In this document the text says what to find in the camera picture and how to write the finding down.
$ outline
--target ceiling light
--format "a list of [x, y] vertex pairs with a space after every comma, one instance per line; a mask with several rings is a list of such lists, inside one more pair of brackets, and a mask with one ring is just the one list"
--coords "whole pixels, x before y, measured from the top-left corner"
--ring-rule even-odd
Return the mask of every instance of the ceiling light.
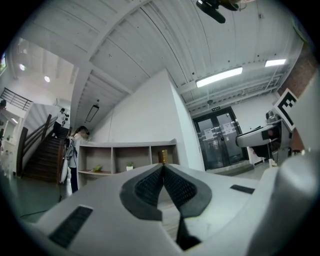
[[94, 116], [96, 115], [96, 113], [98, 112], [98, 110], [99, 110], [99, 105], [98, 104], [93, 105], [85, 120], [87, 122], [91, 122]]
[[265, 67], [283, 65], [283, 64], [285, 64], [285, 62], [286, 62], [285, 59], [268, 60], [268, 61], [265, 63]]
[[243, 70], [242, 67], [237, 67], [235, 69], [231, 69], [231, 70], [219, 73], [219, 74], [211, 75], [211, 76], [209, 76], [207, 78], [198, 80], [196, 82], [196, 86], [199, 88], [199, 87], [209, 85], [211, 83], [214, 83], [216, 81], [219, 81], [219, 80], [222, 80], [222, 79], [225, 79], [225, 78], [229, 78], [229, 77], [233, 77], [233, 76], [236, 76], [236, 75], [240, 75], [242, 73], [242, 70]]

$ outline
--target staircase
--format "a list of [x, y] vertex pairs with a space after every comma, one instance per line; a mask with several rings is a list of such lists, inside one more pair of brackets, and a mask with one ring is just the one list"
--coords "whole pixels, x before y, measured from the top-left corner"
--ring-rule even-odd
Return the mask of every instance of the staircase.
[[59, 138], [50, 133], [26, 164], [23, 177], [55, 183], [57, 181], [58, 150], [60, 140], [67, 137], [69, 129], [60, 128]]

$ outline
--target double door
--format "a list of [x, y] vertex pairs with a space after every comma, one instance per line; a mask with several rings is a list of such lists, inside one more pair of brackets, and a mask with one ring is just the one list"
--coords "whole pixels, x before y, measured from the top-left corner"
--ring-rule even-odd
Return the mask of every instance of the double door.
[[248, 159], [236, 145], [240, 127], [231, 107], [194, 119], [206, 170], [234, 165]]

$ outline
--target brown wall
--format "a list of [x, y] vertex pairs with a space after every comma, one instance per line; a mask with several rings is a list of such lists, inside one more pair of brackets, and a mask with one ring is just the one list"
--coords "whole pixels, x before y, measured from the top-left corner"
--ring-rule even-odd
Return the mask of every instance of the brown wall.
[[[296, 61], [291, 73], [284, 81], [278, 93], [282, 95], [287, 88], [297, 97], [304, 92], [305, 88], [309, 84], [310, 80], [314, 76], [318, 68], [318, 62], [313, 55], [312, 51], [305, 43], [303, 45], [301, 54]], [[293, 131], [293, 138], [291, 143], [293, 150], [303, 150], [304, 145], [296, 129]]]

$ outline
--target person standing beside shelf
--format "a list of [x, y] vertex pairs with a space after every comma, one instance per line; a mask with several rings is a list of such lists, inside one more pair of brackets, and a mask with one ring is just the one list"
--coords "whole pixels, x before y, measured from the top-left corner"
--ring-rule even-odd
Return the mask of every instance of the person standing beside shelf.
[[58, 139], [60, 127], [65, 119], [66, 119], [65, 109], [61, 108], [60, 112], [58, 113], [58, 118], [56, 119], [53, 125], [52, 137], [55, 137], [56, 139]]
[[74, 135], [69, 137], [69, 147], [65, 153], [65, 160], [71, 170], [71, 189], [72, 193], [78, 190], [77, 180], [77, 160], [80, 144], [88, 139], [89, 131], [85, 126], [80, 126], [75, 130]]

